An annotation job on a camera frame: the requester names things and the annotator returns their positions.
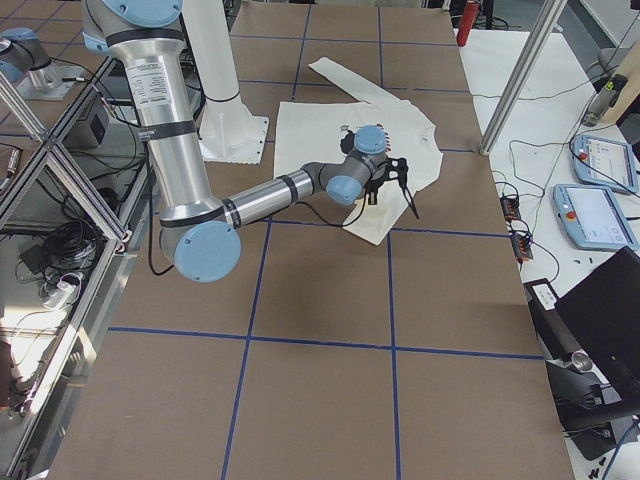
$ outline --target white cloth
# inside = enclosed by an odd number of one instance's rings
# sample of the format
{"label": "white cloth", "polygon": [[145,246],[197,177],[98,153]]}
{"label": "white cloth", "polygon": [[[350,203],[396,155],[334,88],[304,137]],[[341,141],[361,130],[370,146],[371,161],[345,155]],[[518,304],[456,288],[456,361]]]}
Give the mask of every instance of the white cloth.
{"label": "white cloth", "polygon": [[[360,101],[280,103],[274,178],[309,162],[342,163],[340,140],[345,130],[355,132],[365,125],[380,125],[390,139],[389,157],[407,159],[408,188],[412,195],[437,180],[442,153],[435,142],[435,125],[418,108],[327,58],[310,67]],[[360,202],[344,223],[360,213]],[[378,192],[378,205],[366,206],[362,216],[345,229],[379,245],[406,208],[398,183],[387,182]]]}

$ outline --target white table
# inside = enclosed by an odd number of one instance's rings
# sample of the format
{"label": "white table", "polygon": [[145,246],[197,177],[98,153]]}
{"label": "white table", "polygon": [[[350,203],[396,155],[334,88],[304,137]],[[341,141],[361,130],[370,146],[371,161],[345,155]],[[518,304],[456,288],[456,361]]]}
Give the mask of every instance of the white table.
{"label": "white table", "polygon": [[[516,59],[527,39],[524,32],[497,32],[472,30],[468,43],[461,48],[462,61],[467,74],[469,88],[474,94],[474,106],[478,123],[484,132],[498,103],[498,96],[515,65]],[[540,194],[540,190],[516,179],[509,155],[509,143],[521,140],[532,144],[564,143],[570,140],[574,125],[583,108],[594,93],[588,77],[582,70],[569,45],[561,34],[551,35],[520,98],[551,96],[560,91],[576,90],[552,99],[534,101],[519,100],[490,155],[496,181],[514,184],[520,194]],[[579,132],[588,130],[581,127]],[[598,130],[595,136],[612,140],[624,140],[614,125]],[[552,207],[552,188],[559,183],[578,183],[571,167],[569,149],[560,145],[530,147],[513,143],[515,167],[519,177],[538,185],[546,185],[544,198],[530,196],[521,198],[520,210],[524,220],[534,229],[534,241],[549,249],[560,263],[560,272],[553,286],[560,296],[604,261],[612,253],[578,250],[565,235]],[[640,199],[616,194],[626,216],[640,215]],[[536,208],[540,204],[535,222]],[[631,222],[634,233],[640,237],[640,222]],[[523,282],[538,278],[551,279],[556,272],[554,260],[540,248],[533,247],[534,260],[525,262],[521,271]],[[573,442],[567,441],[576,479],[583,480],[593,468],[599,467],[597,460],[589,462],[582,457]],[[600,467],[600,478],[604,468]],[[622,447],[607,480],[637,476],[640,472],[640,444]]]}

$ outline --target blue joint cap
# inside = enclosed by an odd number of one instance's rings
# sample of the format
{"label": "blue joint cap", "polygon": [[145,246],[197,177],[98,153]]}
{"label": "blue joint cap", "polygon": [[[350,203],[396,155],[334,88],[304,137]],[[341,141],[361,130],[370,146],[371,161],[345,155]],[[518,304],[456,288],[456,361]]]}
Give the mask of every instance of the blue joint cap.
{"label": "blue joint cap", "polygon": [[11,83],[19,82],[24,77],[24,73],[21,72],[18,67],[11,63],[3,62],[2,60],[0,60],[0,72],[2,72]]}
{"label": "blue joint cap", "polygon": [[9,28],[0,33],[0,37],[8,38],[9,40],[37,40],[38,36],[33,30],[27,27]]}
{"label": "blue joint cap", "polygon": [[127,22],[146,28],[160,28],[175,22],[182,13],[182,0],[102,0]]}
{"label": "blue joint cap", "polygon": [[384,130],[377,125],[366,125],[356,132],[356,150],[367,155],[376,155],[387,150]]}
{"label": "blue joint cap", "polygon": [[87,47],[88,50],[98,55],[109,55],[109,46],[102,38],[96,38],[85,32],[82,32],[82,36],[84,37],[84,46]]}
{"label": "blue joint cap", "polygon": [[225,277],[238,263],[242,245],[238,233],[217,220],[201,223],[185,233],[174,255],[178,271],[194,282]]}
{"label": "blue joint cap", "polygon": [[360,195],[362,185],[353,177],[336,175],[327,183],[326,191],[334,202],[340,205],[351,205]]}

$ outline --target blue tablet device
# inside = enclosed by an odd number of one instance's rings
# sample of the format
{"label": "blue tablet device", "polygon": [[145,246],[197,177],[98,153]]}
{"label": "blue tablet device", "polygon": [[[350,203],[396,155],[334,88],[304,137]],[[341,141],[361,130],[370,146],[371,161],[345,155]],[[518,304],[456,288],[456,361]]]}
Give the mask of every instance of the blue tablet device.
{"label": "blue tablet device", "polygon": [[567,235],[583,250],[638,250],[631,226],[608,187],[556,185],[553,201]]}
{"label": "blue tablet device", "polygon": [[638,193],[635,156],[628,143],[578,135],[573,141],[573,153],[580,182],[605,185],[620,193]]}

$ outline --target brown tabletop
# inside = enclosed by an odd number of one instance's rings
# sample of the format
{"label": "brown tabletop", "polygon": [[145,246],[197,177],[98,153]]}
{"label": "brown tabletop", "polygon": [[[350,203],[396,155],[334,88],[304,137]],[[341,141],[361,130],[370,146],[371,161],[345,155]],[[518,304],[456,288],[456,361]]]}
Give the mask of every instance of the brown tabletop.
{"label": "brown tabletop", "polygon": [[249,2],[232,44],[272,129],[217,196],[272,178],[280,101],[352,101],[321,56],[436,124],[440,179],[379,247],[294,206],[213,284],[140,251],[50,478],[573,478],[447,14]]}

